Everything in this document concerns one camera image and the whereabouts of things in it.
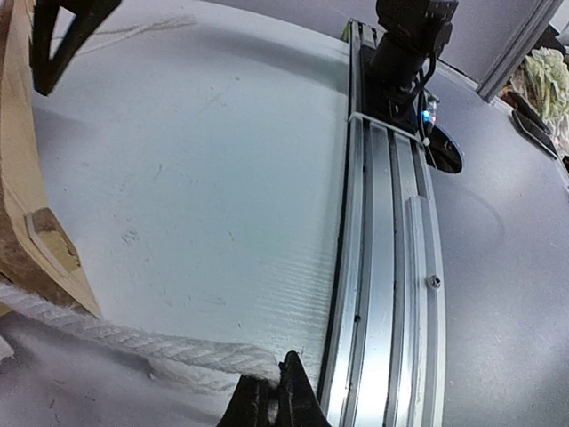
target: screw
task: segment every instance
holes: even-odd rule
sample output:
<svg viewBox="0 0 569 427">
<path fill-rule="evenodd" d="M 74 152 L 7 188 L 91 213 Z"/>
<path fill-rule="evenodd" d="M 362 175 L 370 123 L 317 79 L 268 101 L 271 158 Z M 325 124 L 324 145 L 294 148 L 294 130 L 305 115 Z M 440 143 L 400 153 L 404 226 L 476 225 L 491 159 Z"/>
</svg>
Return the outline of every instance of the screw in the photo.
<svg viewBox="0 0 569 427">
<path fill-rule="evenodd" d="M 432 287 L 433 289 L 438 289 L 441 287 L 441 285 L 443 284 L 443 282 L 441 282 L 441 279 L 438 278 L 438 276 L 436 274 L 433 274 L 429 279 L 429 286 Z"/>
</svg>

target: gray wall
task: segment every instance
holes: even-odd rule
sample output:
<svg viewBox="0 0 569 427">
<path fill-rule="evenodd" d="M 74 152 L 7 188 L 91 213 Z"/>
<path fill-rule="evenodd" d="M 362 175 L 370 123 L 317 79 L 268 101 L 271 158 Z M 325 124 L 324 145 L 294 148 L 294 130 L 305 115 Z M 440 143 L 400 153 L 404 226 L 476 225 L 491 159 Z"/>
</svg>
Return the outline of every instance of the gray wall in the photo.
<svg viewBox="0 0 569 427">
<path fill-rule="evenodd" d="M 340 35 L 349 17 L 376 24 L 375 0 L 212 0 L 287 20 L 329 36 Z M 451 44 L 443 59 L 480 82 L 537 0 L 459 0 Z"/>
</svg>

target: round black hole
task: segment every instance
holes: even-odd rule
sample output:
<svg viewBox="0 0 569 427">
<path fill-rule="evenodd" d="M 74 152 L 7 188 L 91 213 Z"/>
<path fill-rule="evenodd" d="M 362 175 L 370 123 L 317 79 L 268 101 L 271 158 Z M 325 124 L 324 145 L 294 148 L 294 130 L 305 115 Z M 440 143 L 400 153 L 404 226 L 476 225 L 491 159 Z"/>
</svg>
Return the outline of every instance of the round black hole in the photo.
<svg viewBox="0 0 569 427">
<path fill-rule="evenodd" d="M 425 148 L 427 164 L 439 171 L 459 173 L 462 170 L 462 156 L 453 138 L 435 125 L 429 140 L 430 144 Z"/>
</svg>

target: black smartphone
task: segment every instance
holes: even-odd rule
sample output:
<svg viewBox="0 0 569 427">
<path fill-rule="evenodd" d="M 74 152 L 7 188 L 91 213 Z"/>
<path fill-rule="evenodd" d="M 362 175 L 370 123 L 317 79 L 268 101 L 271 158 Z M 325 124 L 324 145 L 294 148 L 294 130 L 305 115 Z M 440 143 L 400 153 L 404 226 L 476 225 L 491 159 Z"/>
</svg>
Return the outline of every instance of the black smartphone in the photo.
<svg viewBox="0 0 569 427">
<path fill-rule="evenodd" d="M 538 125 L 516 110 L 512 111 L 512 118 L 514 119 L 516 128 L 521 134 L 551 157 L 558 158 L 553 141 Z"/>
</svg>

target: frayed rope strand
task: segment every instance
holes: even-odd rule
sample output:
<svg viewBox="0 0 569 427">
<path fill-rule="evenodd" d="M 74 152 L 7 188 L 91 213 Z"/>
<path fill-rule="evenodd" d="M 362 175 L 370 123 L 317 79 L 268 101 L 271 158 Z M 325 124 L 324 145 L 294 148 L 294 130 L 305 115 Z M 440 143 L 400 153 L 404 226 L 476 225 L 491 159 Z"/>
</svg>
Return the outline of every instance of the frayed rope strand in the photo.
<svg viewBox="0 0 569 427">
<path fill-rule="evenodd" d="M 267 379 L 272 383 L 280 380 L 275 356 L 255 345 L 195 340 L 115 326 L 105 320 L 58 307 L 38 295 L 26 294 L 1 281 L 0 302 L 27 318 L 78 338 L 147 359 L 168 359 L 187 366 Z"/>
</svg>

